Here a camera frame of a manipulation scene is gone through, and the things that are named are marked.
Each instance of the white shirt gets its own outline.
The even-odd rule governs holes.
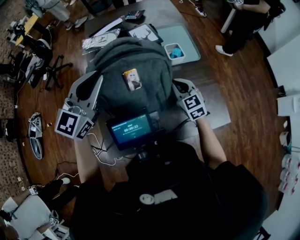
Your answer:
[[[36,239],[35,236],[38,235],[36,229],[50,221],[51,212],[37,195],[28,196],[20,206],[10,197],[2,210],[11,214],[12,220],[5,221],[5,224],[17,231],[19,239]]]

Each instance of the blue object in container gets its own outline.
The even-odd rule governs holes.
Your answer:
[[[180,48],[174,48],[170,57],[174,59],[174,58],[180,58],[182,57],[182,55],[183,55],[182,50]]]

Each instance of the white round object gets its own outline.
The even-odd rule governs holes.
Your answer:
[[[146,205],[151,205],[154,203],[154,196],[150,195],[150,194],[142,194],[140,196],[140,201],[141,203],[143,204],[146,204]]]

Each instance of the calculator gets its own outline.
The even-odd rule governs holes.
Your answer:
[[[125,20],[137,20],[143,16],[145,10],[143,11],[131,11],[125,17]]]

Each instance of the white bottle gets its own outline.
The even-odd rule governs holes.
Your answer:
[[[282,167],[290,170],[291,172],[298,172],[300,168],[299,158],[295,155],[285,154],[282,159]]]
[[[296,182],[297,183],[298,174],[296,172],[291,172],[290,170],[284,168],[281,171],[280,180],[282,180],[283,182],[289,182],[289,183]]]
[[[295,192],[295,185],[288,182],[281,181],[278,190],[284,194],[293,195]]]

